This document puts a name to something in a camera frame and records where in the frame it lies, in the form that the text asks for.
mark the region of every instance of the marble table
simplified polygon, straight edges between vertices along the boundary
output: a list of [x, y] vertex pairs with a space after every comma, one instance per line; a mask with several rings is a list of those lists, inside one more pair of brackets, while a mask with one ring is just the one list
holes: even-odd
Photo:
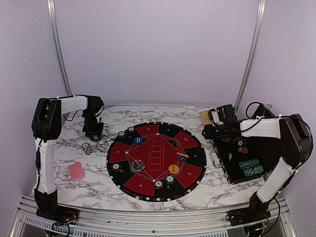
[[[75, 206], [114, 210], [187, 210], [218, 207], [246, 202], [264, 183], [256, 179], [229, 185], [221, 168], [210, 161], [212, 146], [201, 135], [199, 112], [209, 110], [200, 106], [106, 106], [101, 114], [104, 122], [102, 141], [91, 142], [82, 133], [83, 118], [77, 113], [72, 122], [66, 121], [55, 149], [55, 184], [58, 202]], [[137, 200], [121, 191], [107, 172], [106, 155], [119, 131], [151, 121], [173, 123], [195, 135], [203, 144], [207, 156], [206, 173], [201, 183], [189, 194], [166, 202]], [[81, 148], [89, 142], [93, 153], [85, 155]], [[81, 162], [85, 178], [72, 181], [67, 166]]]

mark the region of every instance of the wall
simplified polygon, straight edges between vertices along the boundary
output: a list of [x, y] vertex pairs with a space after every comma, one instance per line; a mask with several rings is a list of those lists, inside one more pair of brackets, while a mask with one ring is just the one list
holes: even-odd
[[[300, 113], [316, 136], [316, 1], [268, 0], [262, 37], [240, 109], [252, 101], [272, 111]], [[315, 236], [316, 158], [285, 190], [299, 237]]]
[[106, 104], [236, 99], [257, 0], [56, 1], [73, 93]]
[[31, 122], [40, 97], [65, 95], [42, 0], [0, 0], [0, 233], [36, 177]]

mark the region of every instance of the orange poker chip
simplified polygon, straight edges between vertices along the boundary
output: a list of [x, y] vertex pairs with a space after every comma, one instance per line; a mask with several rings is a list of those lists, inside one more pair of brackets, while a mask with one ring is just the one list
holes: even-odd
[[179, 173], [179, 171], [180, 171], [179, 166], [177, 166], [175, 164], [172, 164], [171, 166], [169, 166], [169, 172], [171, 174], [177, 174], [177, 173]]

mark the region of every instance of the blue poker chip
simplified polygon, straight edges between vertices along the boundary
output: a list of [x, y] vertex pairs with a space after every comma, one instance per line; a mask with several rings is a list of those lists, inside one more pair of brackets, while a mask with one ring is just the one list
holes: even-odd
[[142, 144], [142, 143], [143, 143], [143, 138], [141, 138], [141, 137], [135, 137], [134, 143], [137, 144], [137, 145]]

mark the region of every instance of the pink card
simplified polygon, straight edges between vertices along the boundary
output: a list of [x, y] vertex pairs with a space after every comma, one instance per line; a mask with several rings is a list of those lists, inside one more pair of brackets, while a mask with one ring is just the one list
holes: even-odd
[[76, 162], [74, 164], [69, 165], [68, 170], [70, 172], [72, 181], [77, 181], [85, 177], [85, 174], [80, 162]]

